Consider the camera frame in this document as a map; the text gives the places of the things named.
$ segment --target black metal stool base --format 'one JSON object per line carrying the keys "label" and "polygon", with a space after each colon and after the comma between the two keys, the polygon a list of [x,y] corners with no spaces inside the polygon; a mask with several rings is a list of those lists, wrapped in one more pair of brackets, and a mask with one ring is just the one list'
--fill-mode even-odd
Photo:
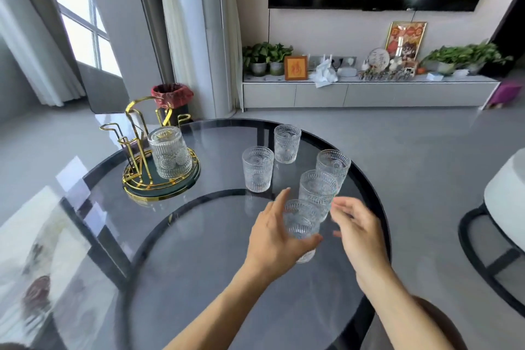
{"label": "black metal stool base", "polygon": [[[485,266],[481,259],[476,254],[472,243],[470,242],[469,236],[469,227],[471,223],[477,218],[486,215],[489,216],[492,224],[498,229],[500,234],[509,242],[509,245],[512,247],[507,252],[498,257],[493,261],[489,266]],[[502,231],[502,229],[497,225],[492,216],[490,215],[487,207],[483,203],[480,207],[472,209],[470,212],[465,214],[461,221],[459,222],[458,227],[459,243],[463,248],[463,252],[467,256],[470,264],[476,269],[479,275],[489,284],[489,286],[494,289],[500,298],[502,298],[507,304],[516,310],[522,317],[525,317],[525,305],[516,299],[509,291],[507,291],[502,284],[500,284],[495,276],[500,273],[502,270],[507,268],[512,262],[517,260],[521,255],[523,255],[523,250],[518,247],[508,236]]]}

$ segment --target tv stand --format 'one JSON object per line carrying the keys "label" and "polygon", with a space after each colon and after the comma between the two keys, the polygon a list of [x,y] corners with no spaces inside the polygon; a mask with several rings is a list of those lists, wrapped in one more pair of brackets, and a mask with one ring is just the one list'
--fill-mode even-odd
{"label": "tv stand", "polygon": [[358,77],[316,88],[311,80],[285,81],[284,76],[245,75],[241,108],[310,107],[481,107],[499,86],[486,76],[445,77],[429,81],[363,81]]}

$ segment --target hand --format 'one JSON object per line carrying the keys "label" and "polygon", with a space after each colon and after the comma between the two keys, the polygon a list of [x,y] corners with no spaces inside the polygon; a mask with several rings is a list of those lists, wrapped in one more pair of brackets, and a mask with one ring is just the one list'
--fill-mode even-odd
{"label": "hand", "polygon": [[290,189],[281,191],[274,202],[259,213],[252,228],[244,267],[259,274],[267,284],[290,270],[306,252],[322,241],[320,234],[302,240],[288,235],[282,212]]}
{"label": "hand", "polygon": [[381,223],[363,202],[355,198],[334,198],[330,214],[340,228],[340,231],[334,231],[334,235],[342,238],[359,287],[367,294],[378,279],[393,273]]}

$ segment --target upside-down glass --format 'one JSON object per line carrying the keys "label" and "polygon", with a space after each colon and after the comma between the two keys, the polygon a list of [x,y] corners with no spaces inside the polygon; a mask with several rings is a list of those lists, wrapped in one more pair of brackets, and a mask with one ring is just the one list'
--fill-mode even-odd
{"label": "upside-down glass", "polygon": [[246,188],[262,193],[270,188],[273,173],[273,151],[266,147],[251,147],[243,152]]}
{"label": "upside-down glass", "polygon": [[191,170],[192,158],[178,127],[159,127],[148,135],[148,142],[160,177],[175,179]]}
{"label": "upside-down glass", "polygon": [[[319,232],[319,210],[309,201],[291,199],[286,202],[282,213],[288,234],[298,239],[308,238]],[[297,263],[306,263],[312,259],[316,250],[307,252]]]}
{"label": "upside-down glass", "polygon": [[301,129],[292,125],[280,125],[273,130],[275,160],[282,164],[291,164],[297,158]]}
{"label": "upside-down glass", "polygon": [[317,154],[316,170],[322,170],[335,176],[337,180],[337,193],[339,193],[351,164],[352,161],[350,158],[338,150],[325,149]]}
{"label": "upside-down glass", "polygon": [[308,170],[299,181],[299,199],[315,203],[319,209],[319,221],[324,221],[333,197],[337,194],[337,180],[321,170]]}

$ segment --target red trash bag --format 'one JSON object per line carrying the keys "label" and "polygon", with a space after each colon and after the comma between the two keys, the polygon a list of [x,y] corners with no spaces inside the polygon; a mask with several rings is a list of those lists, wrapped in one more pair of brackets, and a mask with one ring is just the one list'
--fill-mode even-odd
{"label": "red trash bag", "polygon": [[180,83],[165,83],[151,89],[158,108],[180,108],[193,99],[193,92],[188,86]]}

